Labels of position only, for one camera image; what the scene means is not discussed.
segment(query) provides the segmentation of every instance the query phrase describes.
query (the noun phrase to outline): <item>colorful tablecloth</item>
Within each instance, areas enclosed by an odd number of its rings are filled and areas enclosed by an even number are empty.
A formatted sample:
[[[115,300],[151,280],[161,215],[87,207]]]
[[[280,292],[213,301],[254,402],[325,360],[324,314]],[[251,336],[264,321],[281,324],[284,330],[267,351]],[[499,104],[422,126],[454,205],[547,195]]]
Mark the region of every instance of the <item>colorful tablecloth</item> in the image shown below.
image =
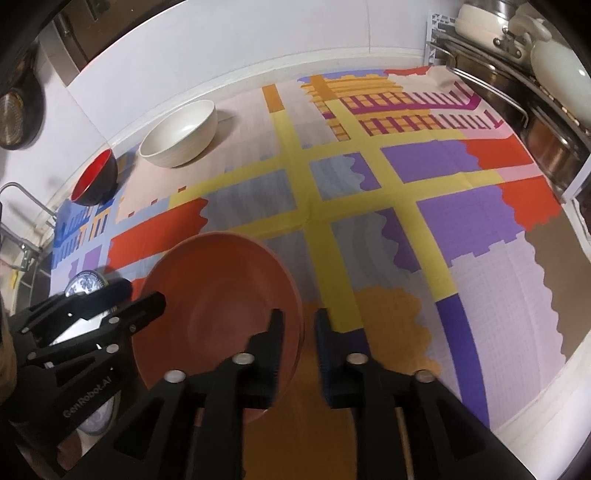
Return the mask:
[[[314,75],[217,108],[197,160],[165,170],[133,149],[113,201],[64,204],[51,282],[92,268],[139,290],[167,250],[212,230],[275,251],[307,337],[288,393],[246,430],[253,478],[354,477],[348,414],[317,385],[321,306],[360,351],[434,371],[492,429],[589,330],[591,267],[560,205],[510,127],[444,67]]]

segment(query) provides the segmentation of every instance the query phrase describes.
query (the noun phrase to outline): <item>terracotta bowl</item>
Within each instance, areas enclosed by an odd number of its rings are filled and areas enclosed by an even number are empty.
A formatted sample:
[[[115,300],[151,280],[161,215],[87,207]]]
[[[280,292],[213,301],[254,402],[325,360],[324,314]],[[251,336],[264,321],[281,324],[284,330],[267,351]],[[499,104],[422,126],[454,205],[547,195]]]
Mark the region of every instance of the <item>terracotta bowl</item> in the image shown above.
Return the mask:
[[[264,245],[229,232],[185,240],[150,272],[142,294],[160,291],[164,314],[133,337],[139,374],[148,388],[171,369],[210,371],[242,352],[267,329],[271,310],[285,314],[278,394],[289,385],[303,340],[300,295],[290,273]],[[264,412],[245,412],[245,422]]]

